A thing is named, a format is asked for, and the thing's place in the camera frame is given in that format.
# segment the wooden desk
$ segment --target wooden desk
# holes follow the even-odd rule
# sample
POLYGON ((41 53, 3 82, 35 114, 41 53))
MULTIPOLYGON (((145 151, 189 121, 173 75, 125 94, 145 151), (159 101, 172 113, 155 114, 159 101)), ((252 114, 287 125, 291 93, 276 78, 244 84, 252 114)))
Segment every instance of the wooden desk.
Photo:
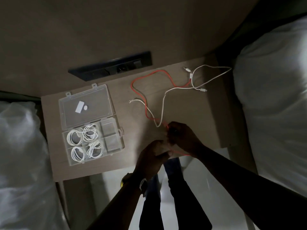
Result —
MULTIPOLYGON (((175 84, 182 85, 189 78, 189 74, 182 69, 183 66, 194 69, 204 62, 210 65, 217 65, 215 56, 212 55, 161 69, 165 69, 170 73, 175 84)), ((62 138, 58 100, 65 97, 65 93, 70 90, 41 98, 55 182, 133 166, 136 163, 138 154, 147 144, 155 139, 165 137, 164 128, 156 128, 152 120, 146 118, 143 104, 140 102, 129 104, 129 100, 138 97, 130 89, 131 81, 150 72, 97 83, 98 85, 107 84, 108 86, 118 125, 124 131, 122 138, 124 150, 84 164, 69 166, 62 138)), ((202 84, 203 81, 207 81, 219 73, 218 69, 205 68, 198 71, 194 76, 194 83, 195 85, 202 84)), ((146 96, 149 108, 155 117, 159 118, 164 92, 172 88, 167 76, 163 73, 157 73, 136 81, 134 86, 146 96)), ((91 86, 75 89, 71 93, 76 94, 90 88, 91 86)), ((233 133, 232 117, 222 79, 212 81, 206 88, 208 92, 181 89, 169 92, 165 98, 163 121, 186 123, 193 129, 199 139, 212 149, 234 145, 236 136, 233 133)))

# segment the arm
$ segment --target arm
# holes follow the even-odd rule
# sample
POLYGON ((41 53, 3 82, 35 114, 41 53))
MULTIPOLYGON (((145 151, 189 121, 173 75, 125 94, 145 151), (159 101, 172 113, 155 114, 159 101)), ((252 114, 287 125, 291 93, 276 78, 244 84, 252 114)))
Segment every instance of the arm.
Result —
POLYGON ((260 229, 305 226, 307 199, 204 146, 185 124, 171 122, 169 143, 199 159, 260 229))
POLYGON ((140 183, 146 178, 151 179, 160 170, 162 164, 170 157, 171 152, 158 156, 162 141, 156 140, 149 144, 141 153, 135 170, 128 182, 120 189, 109 205, 102 211, 87 230, 94 229, 128 229, 136 205, 141 195, 140 183))

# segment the plastic box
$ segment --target plastic box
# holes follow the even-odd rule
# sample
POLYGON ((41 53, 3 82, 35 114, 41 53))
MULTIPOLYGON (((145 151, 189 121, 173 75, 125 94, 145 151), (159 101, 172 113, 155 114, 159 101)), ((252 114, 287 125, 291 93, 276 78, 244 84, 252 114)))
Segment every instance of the plastic box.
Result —
MULTIPOLYGON (((62 135, 70 166, 111 155, 123 149, 121 131, 118 130, 116 116, 113 112, 106 85, 93 85, 92 89, 74 95, 69 95, 69 93, 67 93, 67 97, 59 99, 59 111, 63 130, 62 135), (87 106, 87 110, 82 108, 81 112, 78 113, 76 112, 76 108, 80 101, 84 102, 84 106, 87 106), (97 158, 87 155, 91 142, 84 141, 81 133, 84 127, 92 124, 94 124, 98 134, 98 138, 93 141, 99 141, 102 147, 102 149, 93 150, 92 155, 94 157, 102 153, 102 155, 97 158), (74 143, 78 143, 81 139, 81 144, 78 145, 78 147, 81 147, 84 151, 85 159, 82 162, 76 162, 71 157, 71 151, 74 146, 71 146, 67 142, 67 134, 72 130, 80 132, 78 134, 72 134, 71 138, 74 143)), ((77 153, 82 157, 82 153, 78 150, 77 153)))

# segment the person's left arm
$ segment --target person's left arm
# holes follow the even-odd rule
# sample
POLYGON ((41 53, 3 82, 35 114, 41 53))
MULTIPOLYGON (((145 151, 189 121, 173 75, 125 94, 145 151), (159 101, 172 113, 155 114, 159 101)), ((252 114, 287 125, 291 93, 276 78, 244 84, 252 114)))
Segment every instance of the person's left arm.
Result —
POLYGON ((157 174, 162 164, 171 155, 171 152, 155 155, 161 144, 162 140, 153 141, 140 153, 132 176, 87 230, 129 228, 142 193, 141 181, 144 178, 149 180, 157 174))

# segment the transparent lid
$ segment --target transparent lid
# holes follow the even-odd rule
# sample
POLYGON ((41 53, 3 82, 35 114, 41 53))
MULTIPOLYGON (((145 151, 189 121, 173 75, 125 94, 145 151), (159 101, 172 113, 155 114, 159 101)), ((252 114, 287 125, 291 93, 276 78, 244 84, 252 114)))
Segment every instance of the transparent lid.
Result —
POLYGON ((59 111, 63 130, 113 115, 106 85, 59 99, 59 111))

